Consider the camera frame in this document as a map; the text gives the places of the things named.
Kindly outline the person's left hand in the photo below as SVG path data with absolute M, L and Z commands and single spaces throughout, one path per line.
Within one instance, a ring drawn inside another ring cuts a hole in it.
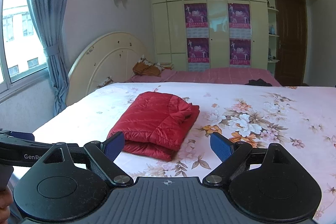
M 0 224 L 8 224 L 10 205 L 13 203 L 13 194 L 9 186 L 0 192 Z

